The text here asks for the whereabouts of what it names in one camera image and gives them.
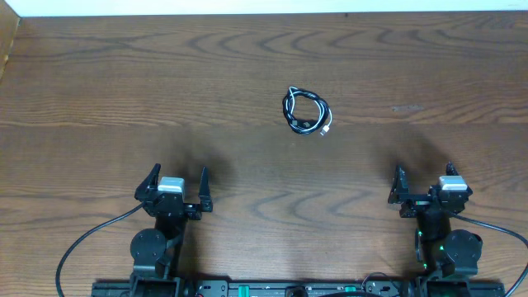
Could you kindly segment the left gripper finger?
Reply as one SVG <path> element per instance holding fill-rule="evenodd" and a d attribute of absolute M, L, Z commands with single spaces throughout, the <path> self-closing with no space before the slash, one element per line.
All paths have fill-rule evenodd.
<path fill-rule="evenodd" d="M 202 212 L 212 212 L 213 202 L 212 202 L 211 194 L 210 194 L 209 171 L 207 167 L 202 168 L 198 196 L 200 198 L 201 211 Z"/>
<path fill-rule="evenodd" d="M 148 200 L 149 196 L 158 190 L 158 176 L 161 170 L 161 164 L 155 163 L 153 169 L 137 186 L 134 198 L 136 200 Z"/>

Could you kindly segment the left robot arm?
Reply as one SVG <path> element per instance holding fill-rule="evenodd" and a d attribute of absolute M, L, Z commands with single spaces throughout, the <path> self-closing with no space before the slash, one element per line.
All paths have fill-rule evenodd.
<path fill-rule="evenodd" d="M 213 211 L 209 171 L 203 168 L 200 175 L 200 201 L 190 203 L 185 201 L 185 180 L 160 177 L 160 169 L 161 165 L 155 164 L 134 194 L 145 212 L 155 218 L 155 225 L 139 231 L 131 241 L 130 295 L 193 296 L 195 286 L 177 276 L 177 266 L 187 222 Z"/>

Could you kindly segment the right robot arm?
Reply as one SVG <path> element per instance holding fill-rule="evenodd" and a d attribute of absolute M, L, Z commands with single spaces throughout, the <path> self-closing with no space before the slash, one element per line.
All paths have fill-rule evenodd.
<path fill-rule="evenodd" d="M 425 272 L 402 283 L 402 296 L 471 296 L 469 278 L 478 274 L 482 239 L 464 229 L 452 229 L 450 219 L 465 209 L 473 194 L 452 163 L 426 194 L 409 190 L 406 172 L 395 168 L 388 202 L 400 206 L 402 218 L 415 219 L 415 254 Z"/>

